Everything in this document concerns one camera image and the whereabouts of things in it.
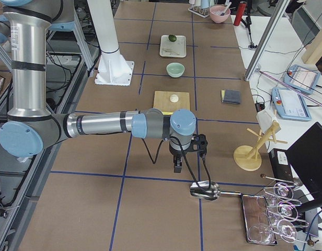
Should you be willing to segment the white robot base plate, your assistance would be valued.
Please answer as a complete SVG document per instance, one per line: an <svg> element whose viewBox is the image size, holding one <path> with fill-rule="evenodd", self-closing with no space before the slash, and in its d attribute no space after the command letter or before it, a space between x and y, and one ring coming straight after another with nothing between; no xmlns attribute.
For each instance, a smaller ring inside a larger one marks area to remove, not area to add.
<svg viewBox="0 0 322 251"><path fill-rule="evenodd" d="M101 58L95 78L97 85L130 86L134 69L134 61L121 59L119 64Z"/></svg>

